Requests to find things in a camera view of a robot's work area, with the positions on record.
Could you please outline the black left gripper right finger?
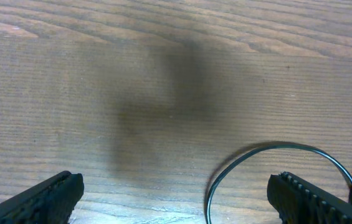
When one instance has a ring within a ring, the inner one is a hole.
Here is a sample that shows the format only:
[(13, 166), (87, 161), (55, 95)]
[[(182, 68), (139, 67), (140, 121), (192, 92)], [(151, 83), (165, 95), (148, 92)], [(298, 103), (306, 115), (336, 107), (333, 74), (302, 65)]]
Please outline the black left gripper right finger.
[(352, 205), (289, 172), (270, 176), (267, 199), (283, 224), (352, 224)]

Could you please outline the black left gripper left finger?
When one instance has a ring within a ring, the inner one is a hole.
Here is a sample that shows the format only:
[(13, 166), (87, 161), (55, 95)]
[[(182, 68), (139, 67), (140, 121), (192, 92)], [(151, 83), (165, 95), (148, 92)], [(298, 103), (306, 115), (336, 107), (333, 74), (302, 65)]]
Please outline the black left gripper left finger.
[(0, 203), (0, 224), (68, 224), (83, 191), (82, 174), (65, 170)]

